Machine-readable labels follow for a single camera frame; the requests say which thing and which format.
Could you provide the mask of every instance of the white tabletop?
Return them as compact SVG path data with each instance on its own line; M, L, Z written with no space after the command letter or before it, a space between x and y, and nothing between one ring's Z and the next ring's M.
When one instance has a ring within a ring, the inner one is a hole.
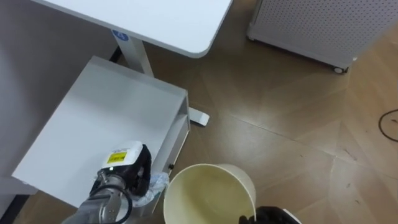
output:
M232 0L34 1L193 58L202 57L207 53L232 2Z
M156 161L186 94L93 57L12 175L79 207L114 146L139 140Z

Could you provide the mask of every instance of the yellow label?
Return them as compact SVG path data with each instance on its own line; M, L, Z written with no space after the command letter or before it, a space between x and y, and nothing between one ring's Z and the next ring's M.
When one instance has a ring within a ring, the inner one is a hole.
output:
M109 157L109 159L107 161L107 164L110 164L112 162L122 162L122 161L124 161L124 158L126 157L126 154L127 154L127 152L117 152L117 153L112 154Z

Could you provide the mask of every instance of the gray wall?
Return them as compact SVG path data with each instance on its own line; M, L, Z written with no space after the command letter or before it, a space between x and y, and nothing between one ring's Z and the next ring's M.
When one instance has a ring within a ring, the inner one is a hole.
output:
M109 58L115 48L104 27L29 0L0 0L0 181L9 178L91 56ZM12 197L1 186L0 217Z

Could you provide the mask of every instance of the blue sticker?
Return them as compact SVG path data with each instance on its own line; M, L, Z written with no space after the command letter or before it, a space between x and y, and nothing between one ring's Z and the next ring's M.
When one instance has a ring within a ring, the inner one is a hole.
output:
M128 41L129 40L129 36L127 34L123 34L122 32L116 31L116 30L112 30L112 33L115 37L123 40L123 41Z

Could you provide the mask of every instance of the black cable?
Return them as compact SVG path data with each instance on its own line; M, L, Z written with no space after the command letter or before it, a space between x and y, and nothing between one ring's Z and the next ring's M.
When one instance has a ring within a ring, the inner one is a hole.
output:
M122 219L120 219L119 221L116 221L116 222L105 223L105 224L123 224L125 221L127 221L127 219L129 218L129 216L132 212L132 199L129 196L129 193L118 185L106 184L106 185L101 185L97 189L93 190L90 193L90 197L94 196L95 194L97 194L98 192L100 192L101 190L104 190L104 189L116 189L116 190L120 191L126 197L127 203L128 203L127 212Z
M384 118L385 116L391 114L391 113L394 113L394 112L398 112L398 109L392 110L392 111L388 111L387 113L384 113L384 114L380 117L380 119L379 119L379 130L380 130L381 134L383 134L386 138L390 139L391 141L398 142L398 139L394 139L394 138L388 136L388 135L384 132L383 128L381 127L381 121L383 120L383 118Z

